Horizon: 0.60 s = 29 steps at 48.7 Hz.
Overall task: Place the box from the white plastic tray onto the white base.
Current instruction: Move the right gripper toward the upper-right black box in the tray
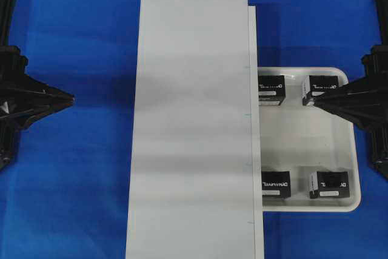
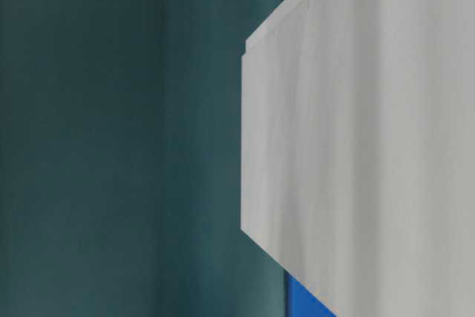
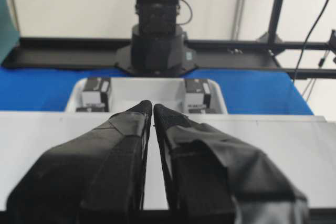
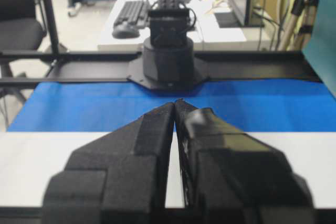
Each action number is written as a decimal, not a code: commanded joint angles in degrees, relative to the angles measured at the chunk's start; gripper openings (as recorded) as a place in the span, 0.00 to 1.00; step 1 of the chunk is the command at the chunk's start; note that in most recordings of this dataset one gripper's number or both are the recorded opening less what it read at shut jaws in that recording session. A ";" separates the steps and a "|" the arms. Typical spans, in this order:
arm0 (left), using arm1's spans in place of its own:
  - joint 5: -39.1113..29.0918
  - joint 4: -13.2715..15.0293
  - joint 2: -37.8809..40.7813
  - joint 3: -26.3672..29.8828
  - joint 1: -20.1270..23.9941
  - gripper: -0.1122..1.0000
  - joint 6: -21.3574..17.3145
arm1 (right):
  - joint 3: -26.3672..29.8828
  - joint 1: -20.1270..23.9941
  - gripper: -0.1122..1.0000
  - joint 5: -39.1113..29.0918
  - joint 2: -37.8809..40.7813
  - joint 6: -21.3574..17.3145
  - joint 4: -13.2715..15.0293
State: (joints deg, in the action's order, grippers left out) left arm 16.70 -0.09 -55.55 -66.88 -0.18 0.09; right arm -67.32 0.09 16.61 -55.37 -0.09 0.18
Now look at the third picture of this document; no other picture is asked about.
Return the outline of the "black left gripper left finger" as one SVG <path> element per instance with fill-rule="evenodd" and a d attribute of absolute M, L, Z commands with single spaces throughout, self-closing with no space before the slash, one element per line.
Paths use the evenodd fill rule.
<path fill-rule="evenodd" d="M 9 223 L 130 223 L 143 207 L 152 103 L 45 151 L 10 193 Z"/>

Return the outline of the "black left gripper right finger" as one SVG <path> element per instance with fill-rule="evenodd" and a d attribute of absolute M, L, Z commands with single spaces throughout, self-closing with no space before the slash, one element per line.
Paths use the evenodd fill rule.
<path fill-rule="evenodd" d="M 306 196 L 261 149 L 161 104 L 153 112 L 176 223 L 308 223 Z"/>

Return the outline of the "black robot arm right side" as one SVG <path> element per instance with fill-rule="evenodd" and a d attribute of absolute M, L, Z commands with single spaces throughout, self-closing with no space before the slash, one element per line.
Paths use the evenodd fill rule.
<path fill-rule="evenodd" d="M 140 74 L 177 72 L 187 48 L 181 0 L 136 0 L 131 45 L 118 50 Z M 174 223 L 307 223 L 305 195 L 259 148 L 154 106 L 165 191 Z"/>

